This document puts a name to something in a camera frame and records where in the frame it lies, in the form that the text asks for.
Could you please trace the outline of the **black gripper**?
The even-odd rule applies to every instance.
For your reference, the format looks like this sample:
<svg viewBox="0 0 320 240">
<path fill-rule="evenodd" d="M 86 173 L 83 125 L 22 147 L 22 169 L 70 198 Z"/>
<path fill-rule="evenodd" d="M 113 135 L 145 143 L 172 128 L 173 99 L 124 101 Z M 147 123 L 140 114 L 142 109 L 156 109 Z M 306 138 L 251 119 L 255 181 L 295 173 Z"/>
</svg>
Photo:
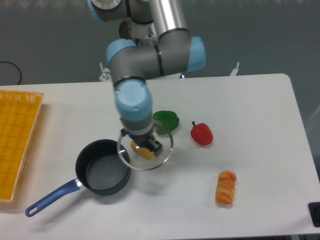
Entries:
<svg viewBox="0 0 320 240">
<path fill-rule="evenodd" d="M 154 139 L 153 130 L 152 126 L 139 130 L 123 128 L 120 130 L 120 135 L 122 137 L 128 135 L 139 147 L 147 148 L 158 157 L 163 151 L 163 145 Z"/>
</svg>

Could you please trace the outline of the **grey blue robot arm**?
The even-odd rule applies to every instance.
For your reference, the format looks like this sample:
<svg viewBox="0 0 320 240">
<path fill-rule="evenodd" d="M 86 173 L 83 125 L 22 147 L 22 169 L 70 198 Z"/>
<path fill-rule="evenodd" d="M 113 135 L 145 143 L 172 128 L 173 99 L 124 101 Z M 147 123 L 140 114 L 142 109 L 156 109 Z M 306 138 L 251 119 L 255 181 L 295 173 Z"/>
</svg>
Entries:
<svg viewBox="0 0 320 240">
<path fill-rule="evenodd" d="M 201 69 L 206 63 L 204 42 L 190 34 L 178 0 L 90 0 L 87 4 L 92 16 L 102 22 L 130 19 L 135 26 L 151 28 L 146 43 L 129 27 L 126 37 L 109 44 L 106 60 L 125 131 L 139 147 L 158 156 L 162 145 L 153 137 L 153 102 L 146 80 Z"/>
</svg>

